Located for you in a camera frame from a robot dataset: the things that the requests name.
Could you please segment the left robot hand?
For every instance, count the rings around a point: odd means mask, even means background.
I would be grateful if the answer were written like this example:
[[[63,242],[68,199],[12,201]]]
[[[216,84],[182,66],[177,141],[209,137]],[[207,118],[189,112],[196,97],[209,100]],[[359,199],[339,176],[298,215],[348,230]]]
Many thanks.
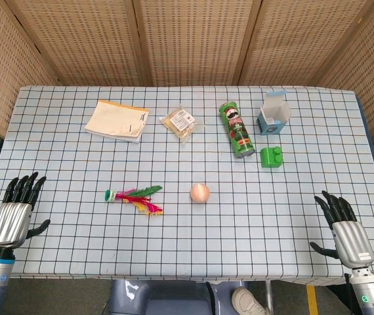
[[[30,228],[31,217],[46,177],[38,173],[14,178],[7,186],[0,203],[0,248],[16,249],[27,239],[43,233],[51,221],[44,220],[37,228]]]

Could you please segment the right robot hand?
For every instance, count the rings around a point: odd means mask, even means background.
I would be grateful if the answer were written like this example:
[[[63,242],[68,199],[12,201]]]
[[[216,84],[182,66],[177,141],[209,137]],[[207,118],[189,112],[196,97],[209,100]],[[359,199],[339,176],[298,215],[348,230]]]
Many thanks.
[[[310,242],[311,248],[320,255],[340,260],[349,269],[371,266],[374,262],[373,248],[351,205],[344,198],[336,197],[325,190],[322,195],[322,198],[315,196],[314,199],[324,213],[335,248],[326,249]]]

